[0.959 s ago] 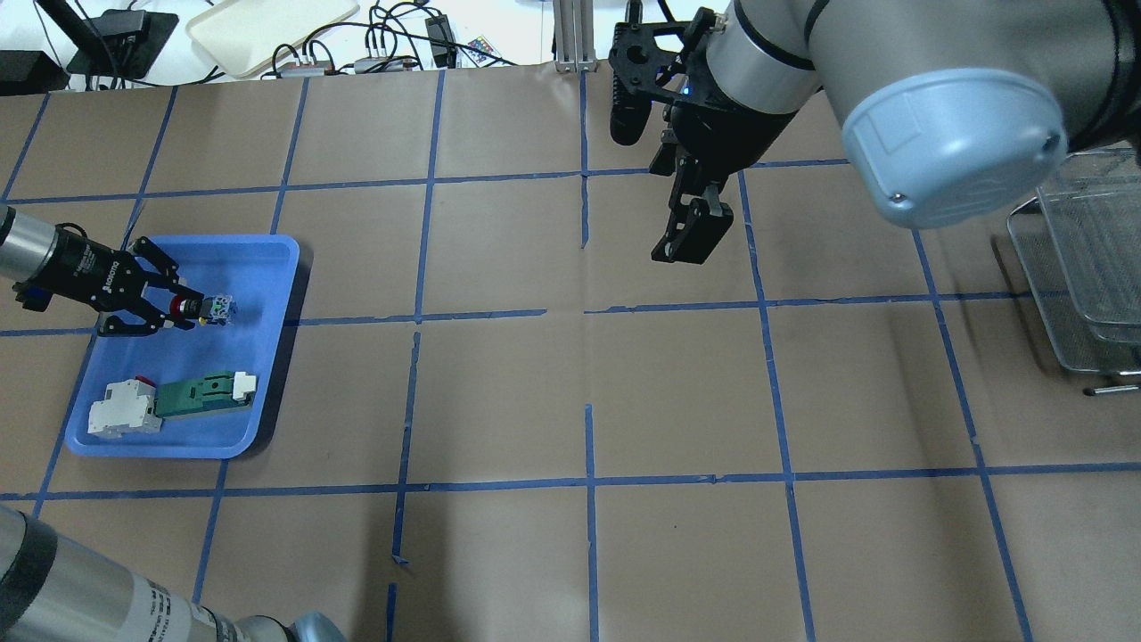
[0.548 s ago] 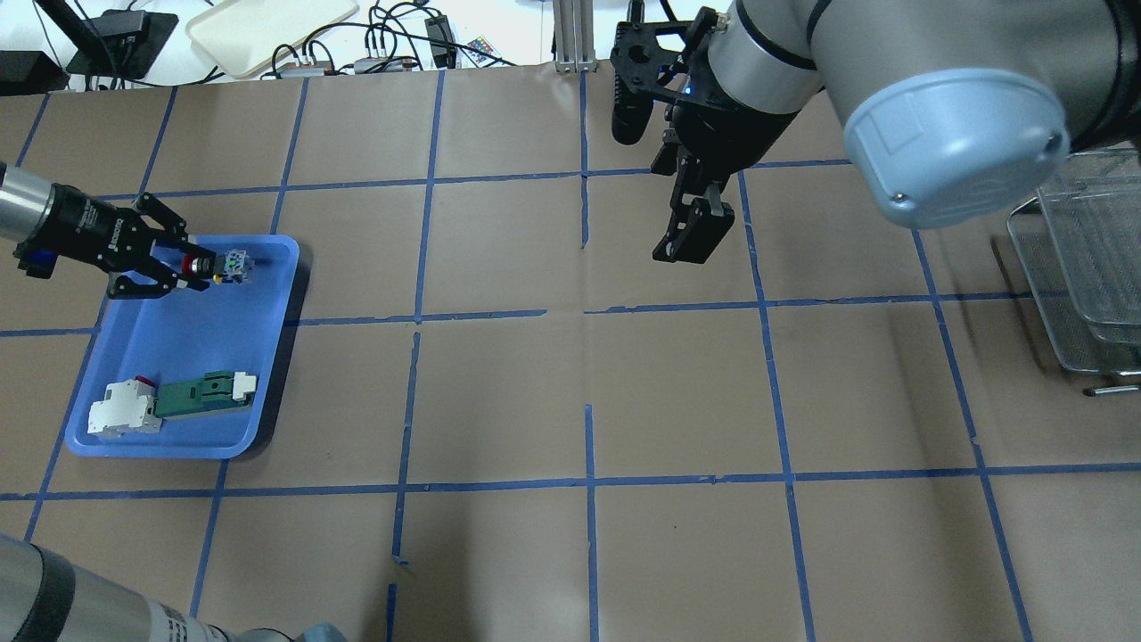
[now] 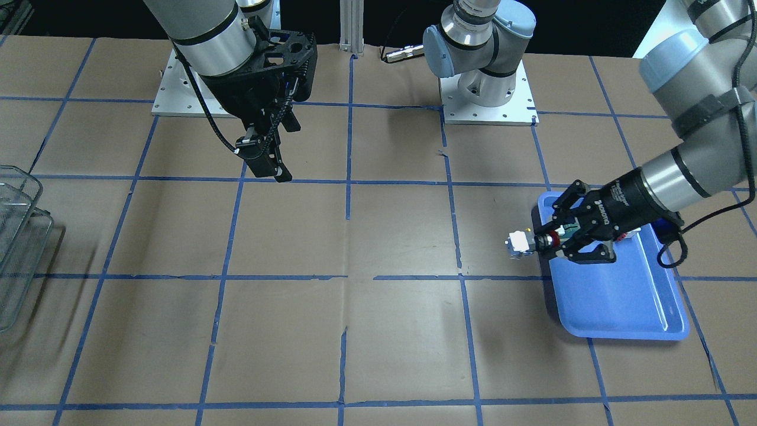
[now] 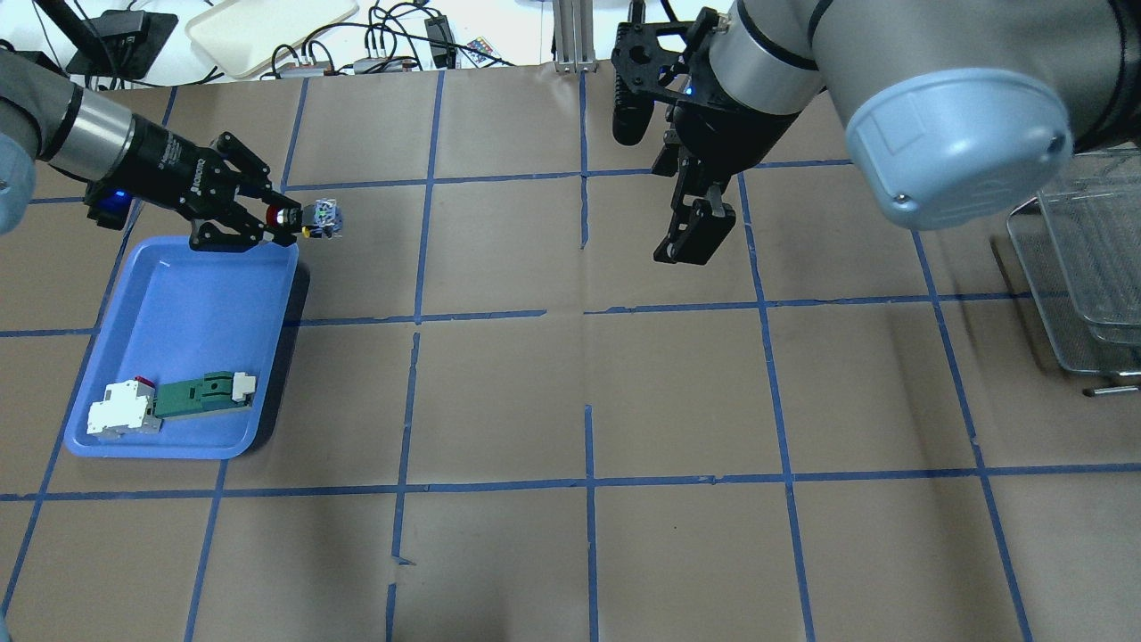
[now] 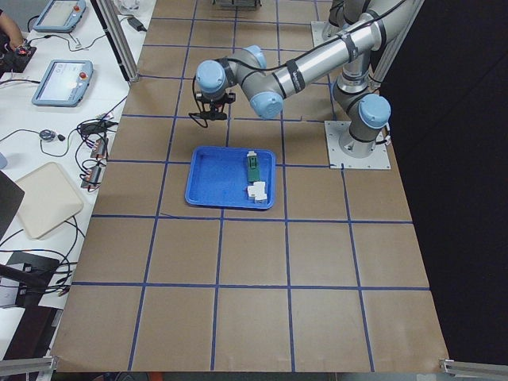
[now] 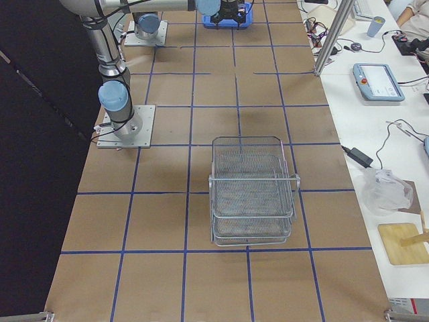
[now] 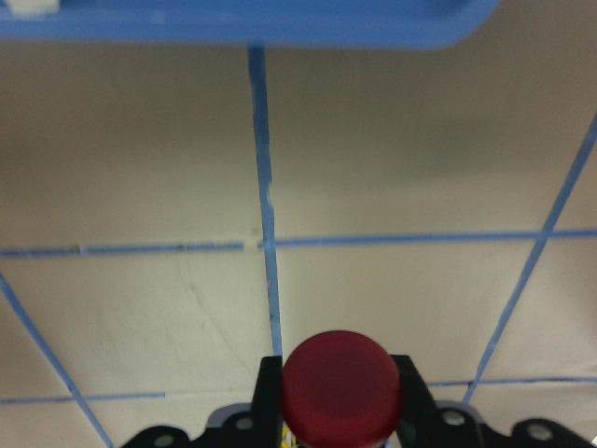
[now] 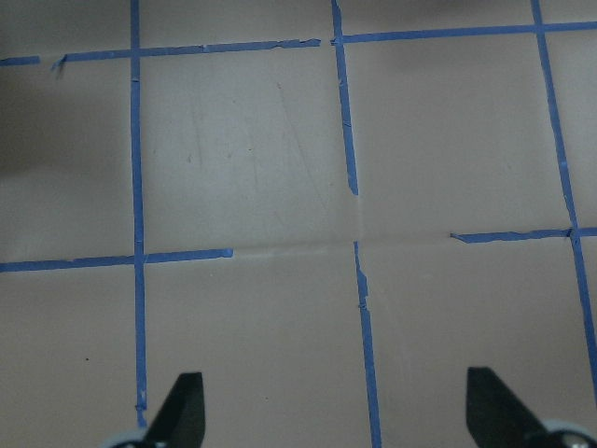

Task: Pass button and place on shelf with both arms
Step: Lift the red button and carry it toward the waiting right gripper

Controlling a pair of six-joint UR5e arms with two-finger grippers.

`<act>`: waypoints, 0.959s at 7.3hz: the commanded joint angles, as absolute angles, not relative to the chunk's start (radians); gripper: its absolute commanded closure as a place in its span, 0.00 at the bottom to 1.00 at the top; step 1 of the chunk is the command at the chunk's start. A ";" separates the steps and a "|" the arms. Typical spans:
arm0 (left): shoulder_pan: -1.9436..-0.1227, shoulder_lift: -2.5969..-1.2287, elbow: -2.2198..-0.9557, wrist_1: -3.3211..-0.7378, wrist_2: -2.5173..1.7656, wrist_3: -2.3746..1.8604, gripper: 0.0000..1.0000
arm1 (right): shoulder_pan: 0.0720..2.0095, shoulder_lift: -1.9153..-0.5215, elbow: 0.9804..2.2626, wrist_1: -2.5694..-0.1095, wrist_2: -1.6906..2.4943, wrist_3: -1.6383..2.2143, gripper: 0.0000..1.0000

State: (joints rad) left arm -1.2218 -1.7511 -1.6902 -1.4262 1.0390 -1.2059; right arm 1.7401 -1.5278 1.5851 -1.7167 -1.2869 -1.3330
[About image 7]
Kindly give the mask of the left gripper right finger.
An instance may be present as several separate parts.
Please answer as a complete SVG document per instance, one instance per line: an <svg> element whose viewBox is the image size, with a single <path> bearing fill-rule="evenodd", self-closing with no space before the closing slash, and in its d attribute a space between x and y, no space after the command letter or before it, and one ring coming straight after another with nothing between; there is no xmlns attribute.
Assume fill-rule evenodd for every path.
<svg viewBox="0 0 597 448"><path fill-rule="evenodd" d="M402 414L396 435L402 447L430 447L430 425L437 409L423 377L406 355L391 355L400 375Z"/></svg>

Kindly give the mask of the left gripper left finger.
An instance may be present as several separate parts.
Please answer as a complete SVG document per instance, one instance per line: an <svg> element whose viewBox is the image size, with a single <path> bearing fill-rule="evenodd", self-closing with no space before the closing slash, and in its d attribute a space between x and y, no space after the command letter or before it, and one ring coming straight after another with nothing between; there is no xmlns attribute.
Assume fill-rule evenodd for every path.
<svg viewBox="0 0 597 448"><path fill-rule="evenodd" d="M281 357L263 357L259 364L257 382L251 402L253 428L250 447L280 447L284 418L282 416Z"/></svg>

